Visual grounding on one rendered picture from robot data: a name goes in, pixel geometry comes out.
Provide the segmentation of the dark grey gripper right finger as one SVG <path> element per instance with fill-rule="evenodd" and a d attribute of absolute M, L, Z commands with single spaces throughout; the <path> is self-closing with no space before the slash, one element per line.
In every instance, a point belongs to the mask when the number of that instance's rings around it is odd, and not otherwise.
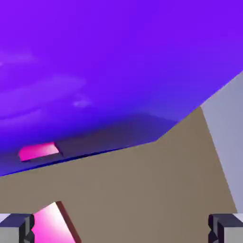
<path fill-rule="evenodd" d="M 243 243 L 243 213 L 210 214 L 208 243 Z"/>

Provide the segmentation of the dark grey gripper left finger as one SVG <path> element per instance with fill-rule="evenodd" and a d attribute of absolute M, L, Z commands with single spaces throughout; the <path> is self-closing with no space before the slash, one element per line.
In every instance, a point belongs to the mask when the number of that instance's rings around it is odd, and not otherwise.
<path fill-rule="evenodd" d="M 0 243 L 35 243 L 33 214 L 0 214 Z"/>

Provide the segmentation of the small pink cube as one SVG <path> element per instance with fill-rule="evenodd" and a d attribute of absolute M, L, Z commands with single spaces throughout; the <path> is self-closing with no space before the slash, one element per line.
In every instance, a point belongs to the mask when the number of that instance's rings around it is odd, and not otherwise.
<path fill-rule="evenodd" d="M 56 201 L 34 213 L 35 243 L 82 243 L 63 203 Z"/>
<path fill-rule="evenodd" d="M 22 147 L 18 152 L 18 157 L 21 162 L 27 162 L 56 155 L 60 156 L 62 154 L 54 142 L 25 146 Z"/>

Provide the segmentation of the large grey box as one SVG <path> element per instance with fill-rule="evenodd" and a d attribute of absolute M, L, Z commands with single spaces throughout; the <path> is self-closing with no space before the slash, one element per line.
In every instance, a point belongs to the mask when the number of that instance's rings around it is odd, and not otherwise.
<path fill-rule="evenodd" d="M 202 105 L 238 213 L 243 213 L 243 71 Z"/>

